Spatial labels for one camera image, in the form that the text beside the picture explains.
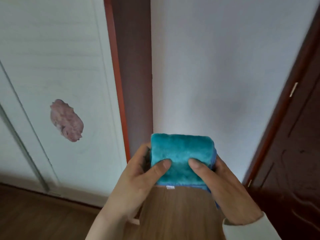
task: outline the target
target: person's left hand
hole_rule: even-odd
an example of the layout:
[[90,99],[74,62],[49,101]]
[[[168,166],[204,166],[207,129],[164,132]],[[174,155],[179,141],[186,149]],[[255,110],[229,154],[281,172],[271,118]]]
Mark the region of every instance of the person's left hand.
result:
[[103,207],[108,217],[134,217],[133,214],[138,211],[151,188],[170,168],[171,160],[165,159],[155,164],[146,173],[144,172],[150,147],[150,143],[141,145],[128,162]]

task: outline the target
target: brown floor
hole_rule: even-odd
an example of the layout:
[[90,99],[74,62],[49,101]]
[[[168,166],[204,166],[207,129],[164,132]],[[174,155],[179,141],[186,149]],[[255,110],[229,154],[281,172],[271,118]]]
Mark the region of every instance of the brown floor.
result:
[[[98,211],[0,185],[0,239],[85,239]],[[206,191],[153,188],[140,226],[128,223],[123,239],[223,239],[221,222]]]

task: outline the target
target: fuzzy teal towel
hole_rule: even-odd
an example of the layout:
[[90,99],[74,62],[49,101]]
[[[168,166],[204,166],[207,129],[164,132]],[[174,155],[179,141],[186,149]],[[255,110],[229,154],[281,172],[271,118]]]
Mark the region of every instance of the fuzzy teal towel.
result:
[[151,136],[151,166],[171,159],[170,169],[157,182],[164,186],[188,186],[207,190],[206,184],[188,164],[189,158],[198,159],[212,169],[217,151],[207,136],[153,134]]

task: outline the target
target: dark wooden door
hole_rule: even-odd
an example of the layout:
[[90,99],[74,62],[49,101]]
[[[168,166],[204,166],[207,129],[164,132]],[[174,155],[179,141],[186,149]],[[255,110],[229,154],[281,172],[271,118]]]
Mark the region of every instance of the dark wooden door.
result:
[[320,239],[320,48],[248,189],[283,240]]

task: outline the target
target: folded towel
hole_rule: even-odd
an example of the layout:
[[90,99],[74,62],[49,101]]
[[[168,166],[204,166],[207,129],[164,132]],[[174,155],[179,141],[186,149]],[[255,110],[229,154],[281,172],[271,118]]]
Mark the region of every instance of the folded towel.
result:
[[187,186],[208,190],[202,179],[188,164],[194,158],[212,169],[217,151],[207,136],[153,134],[151,136],[151,166],[164,159],[171,159],[170,169],[158,180],[158,185]]

